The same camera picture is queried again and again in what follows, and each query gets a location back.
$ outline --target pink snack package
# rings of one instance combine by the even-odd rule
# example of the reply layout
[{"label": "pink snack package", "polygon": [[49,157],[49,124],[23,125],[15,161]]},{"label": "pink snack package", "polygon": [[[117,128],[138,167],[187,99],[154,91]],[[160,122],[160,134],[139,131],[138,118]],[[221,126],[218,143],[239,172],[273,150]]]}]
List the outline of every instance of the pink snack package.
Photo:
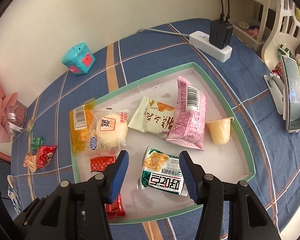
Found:
[{"label": "pink snack package", "polygon": [[174,113],[174,123],[168,142],[203,150],[203,136],[207,98],[204,93],[191,86],[183,77],[178,77],[178,103]]}]

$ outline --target power strip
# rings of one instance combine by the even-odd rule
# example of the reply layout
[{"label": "power strip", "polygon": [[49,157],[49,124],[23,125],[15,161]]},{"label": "power strip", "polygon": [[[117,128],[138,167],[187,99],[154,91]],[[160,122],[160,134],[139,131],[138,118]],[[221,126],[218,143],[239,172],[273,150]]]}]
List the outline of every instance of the power strip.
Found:
[{"label": "power strip", "polygon": [[230,46],[226,46],[223,49],[218,49],[210,44],[209,35],[201,31],[191,33],[189,37],[189,43],[220,62],[226,62],[226,60],[228,60],[231,56],[232,48]]}]

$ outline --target blue toy box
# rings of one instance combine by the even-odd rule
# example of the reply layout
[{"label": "blue toy box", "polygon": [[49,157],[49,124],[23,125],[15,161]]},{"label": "blue toy box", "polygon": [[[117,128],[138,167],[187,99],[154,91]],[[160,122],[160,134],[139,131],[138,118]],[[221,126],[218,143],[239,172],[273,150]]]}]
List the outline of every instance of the blue toy box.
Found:
[{"label": "blue toy box", "polygon": [[62,63],[75,75],[88,73],[95,61],[85,42],[73,46],[62,59]]}]

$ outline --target bolt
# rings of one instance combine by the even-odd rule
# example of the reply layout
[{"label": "bolt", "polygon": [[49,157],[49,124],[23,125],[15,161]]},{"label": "bolt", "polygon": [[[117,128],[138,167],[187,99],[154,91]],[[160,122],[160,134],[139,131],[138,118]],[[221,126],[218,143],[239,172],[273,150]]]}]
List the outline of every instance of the bolt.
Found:
[{"label": "bolt", "polygon": [[68,187],[69,181],[64,180],[63,182],[60,183],[61,187]]},{"label": "bolt", "polygon": [[213,180],[213,175],[207,173],[207,174],[204,176],[204,178],[205,178],[206,180]]},{"label": "bolt", "polygon": [[247,187],[248,186],[248,182],[246,182],[245,180],[240,180],[240,185],[242,186],[242,187]]},{"label": "bolt", "polygon": [[105,176],[103,175],[103,173],[98,173],[94,176],[95,179],[103,179]]}]

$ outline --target blue tablecloth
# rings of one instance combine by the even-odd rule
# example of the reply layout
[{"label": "blue tablecloth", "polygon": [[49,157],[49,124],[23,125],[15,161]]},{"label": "blue tablecloth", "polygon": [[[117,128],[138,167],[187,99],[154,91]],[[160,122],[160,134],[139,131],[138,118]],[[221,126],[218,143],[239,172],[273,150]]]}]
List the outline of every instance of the blue tablecloth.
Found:
[{"label": "blue tablecloth", "polygon": [[[156,27],[165,31],[209,33],[210,20],[191,19]],[[69,111],[91,98],[109,93],[106,71],[108,50],[113,55],[118,87],[159,71],[195,62],[212,78],[235,112],[247,137],[256,167],[249,182],[274,224],[281,231],[300,205],[300,132],[288,134],[277,114],[263,75],[269,73],[258,56],[235,35],[231,58],[220,63],[188,44],[180,36],[141,32],[94,53],[96,62],[82,76],[65,73],[28,108],[27,119],[35,119],[33,137],[43,135],[46,145],[58,145],[51,164],[33,175],[23,160],[29,135],[21,133],[12,145],[12,175],[16,176],[23,207],[34,197],[54,191],[63,180],[74,182],[70,155]],[[224,207],[221,238],[227,237],[229,209]],[[201,209],[159,220],[164,239],[194,239]],[[114,239],[147,239],[142,224],[111,225]]]}]

